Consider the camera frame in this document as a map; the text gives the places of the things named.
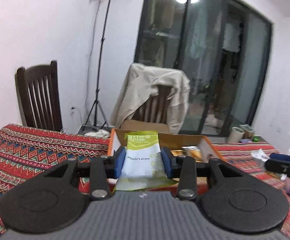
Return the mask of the red patterned tablecloth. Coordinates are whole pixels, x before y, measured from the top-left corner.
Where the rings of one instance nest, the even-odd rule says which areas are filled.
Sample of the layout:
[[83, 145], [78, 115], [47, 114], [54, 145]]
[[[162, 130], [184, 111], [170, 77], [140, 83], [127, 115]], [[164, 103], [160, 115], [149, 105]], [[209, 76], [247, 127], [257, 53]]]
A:
[[[14, 186], [30, 179], [53, 165], [70, 158], [87, 163], [93, 157], [108, 155], [108, 139], [86, 137], [43, 129], [9, 124], [0, 129], [0, 197]], [[285, 183], [277, 176], [264, 172], [253, 160], [251, 153], [263, 150], [276, 152], [268, 142], [224, 143], [209, 139], [220, 159], [258, 178], [271, 186], [284, 190]], [[5, 228], [0, 218], [0, 235]]]

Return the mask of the green white snack packet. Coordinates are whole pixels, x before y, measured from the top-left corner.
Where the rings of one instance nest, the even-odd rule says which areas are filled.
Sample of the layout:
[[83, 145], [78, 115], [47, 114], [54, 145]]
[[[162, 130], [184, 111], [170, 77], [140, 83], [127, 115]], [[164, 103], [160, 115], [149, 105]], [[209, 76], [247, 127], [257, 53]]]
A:
[[138, 191], [176, 184], [166, 176], [157, 131], [129, 132], [124, 138], [126, 154], [116, 190]]

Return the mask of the studio light on tripod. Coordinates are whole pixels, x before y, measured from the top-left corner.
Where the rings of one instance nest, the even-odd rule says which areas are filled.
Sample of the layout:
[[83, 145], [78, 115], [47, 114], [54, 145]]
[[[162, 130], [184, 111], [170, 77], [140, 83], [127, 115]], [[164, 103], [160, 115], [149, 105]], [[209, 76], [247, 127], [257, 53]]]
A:
[[[98, 2], [96, 15], [94, 18], [94, 24], [93, 24], [92, 41], [91, 41], [91, 48], [90, 48], [89, 59], [88, 59], [88, 70], [87, 70], [87, 77], [86, 77], [86, 95], [85, 95], [86, 102], [88, 102], [88, 98], [89, 98], [88, 87], [89, 87], [91, 57], [92, 57], [93, 46], [95, 42], [96, 24], [97, 24], [99, 10], [101, 8], [101, 1], [102, 0], [99, 0]], [[108, 3], [106, 5], [105, 17], [104, 17], [104, 22], [103, 22], [103, 27], [102, 27], [102, 36], [100, 39], [99, 55], [98, 55], [98, 63], [97, 63], [95, 98], [93, 100], [93, 104], [89, 110], [89, 113], [86, 117], [85, 122], [81, 125], [79, 129], [79, 133], [81, 134], [84, 134], [87, 128], [90, 128], [93, 132], [99, 131], [100, 129], [103, 129], [104, 127], [109, 128], [106, 115], [103, 111], [103, 107], [99, 100], [99, 93], [101, 90], [100, 82], [101, 82], [101, 68], [102, 68], [102, 59], [103, 59], [103, 53], [104, 53], [105, 34], [106, 34], [106, 28], [108, 25], [108, 17], [109, 17], [111, 2], [112, 0], [108, 0]]]

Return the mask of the orange cardboard snack box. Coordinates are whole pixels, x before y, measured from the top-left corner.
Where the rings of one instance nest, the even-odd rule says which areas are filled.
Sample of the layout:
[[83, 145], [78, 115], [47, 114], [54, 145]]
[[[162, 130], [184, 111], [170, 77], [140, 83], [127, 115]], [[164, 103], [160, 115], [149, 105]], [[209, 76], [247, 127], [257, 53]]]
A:
[[114, 190], [118, 191], [115, 186], [121, 175], [126, 154], [127, 142], [124, 135], [138, 131], [157, 131], [166, 176], [176, 181], [176, 184], [171, 186], [146, 190], [173, 190], [180, 198], [194, 199], [197, 196], [197, 179], [207, 178], [210, 175], [208, 161], [211, 157], [219, 157], [219, 154], [207, 137], [165, 133], [161, 124], [143, 126], [136, 124], [131, 130], [112, 129], [108, 155], [117, 155], [114, 175], [110, 180]]

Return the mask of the dark wooden chair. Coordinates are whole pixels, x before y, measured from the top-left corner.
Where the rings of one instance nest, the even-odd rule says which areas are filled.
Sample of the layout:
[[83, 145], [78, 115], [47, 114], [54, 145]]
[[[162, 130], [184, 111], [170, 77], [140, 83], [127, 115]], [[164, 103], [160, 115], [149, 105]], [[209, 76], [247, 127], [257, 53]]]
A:
[[26, 126], [60, 132], [63, 125], [57, 62], [20, 67], [16, 71], [15, 80]]

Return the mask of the black framed glass sliding door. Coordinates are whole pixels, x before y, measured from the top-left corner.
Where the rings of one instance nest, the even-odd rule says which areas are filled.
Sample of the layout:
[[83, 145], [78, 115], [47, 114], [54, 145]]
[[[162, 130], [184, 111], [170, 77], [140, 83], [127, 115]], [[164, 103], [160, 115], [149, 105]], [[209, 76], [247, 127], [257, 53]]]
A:
[[239, 0], [144, 0], [134, 60], [190, 81], [181, 133], [227, 137], [253, 122], [272, 24]]

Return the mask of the white waste bin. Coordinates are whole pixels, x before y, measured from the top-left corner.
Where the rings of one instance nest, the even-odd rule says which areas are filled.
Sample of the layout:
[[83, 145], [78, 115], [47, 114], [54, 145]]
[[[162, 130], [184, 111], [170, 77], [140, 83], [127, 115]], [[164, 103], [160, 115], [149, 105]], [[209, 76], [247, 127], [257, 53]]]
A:
[[245, 131], [240, 127], [232, 127], [229, 137], [227, 138], [228, 143], [237, 143], [244, 137]]

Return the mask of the white cloth on floor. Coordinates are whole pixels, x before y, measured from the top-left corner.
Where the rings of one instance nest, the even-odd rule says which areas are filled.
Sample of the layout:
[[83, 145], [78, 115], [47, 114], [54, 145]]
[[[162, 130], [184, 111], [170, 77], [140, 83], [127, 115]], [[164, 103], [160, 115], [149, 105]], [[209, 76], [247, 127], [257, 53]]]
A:
[[106, 139], [110, 137], [110, 132], [104, 129], [99, 129], [98, 131], [89, 131], [84, 134], [86, 137], [96, 137]]

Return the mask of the wooden chair with jacket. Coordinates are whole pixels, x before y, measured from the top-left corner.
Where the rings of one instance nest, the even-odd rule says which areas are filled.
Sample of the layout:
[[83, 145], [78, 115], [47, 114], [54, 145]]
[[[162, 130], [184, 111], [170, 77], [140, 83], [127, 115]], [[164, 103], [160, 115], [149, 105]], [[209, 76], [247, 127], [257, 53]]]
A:
[[134, 113], [132, 120], [157, 124], [167, 123], [167, 109], [170, 103], [169, 94], [172, 88], [158, 86], [158, 94], [151, 95]]

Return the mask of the beige jacket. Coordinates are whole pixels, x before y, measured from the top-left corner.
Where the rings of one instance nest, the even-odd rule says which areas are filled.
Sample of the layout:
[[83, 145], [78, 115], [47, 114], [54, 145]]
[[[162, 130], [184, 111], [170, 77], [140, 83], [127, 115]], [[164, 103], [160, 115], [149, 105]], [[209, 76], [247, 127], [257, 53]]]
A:
[[132, 63], [128, 69], [111, 114], [110, 124], [120, 127], [124, 120], [131, 119], [150, 96], [159, 94], [159, 86], [171, 88], [168, 94], [170, 104], [167, 107], [167, 126], [173, 134], [179, 133], [189, 107], [189, 78], [178, 69], [140, 63]]

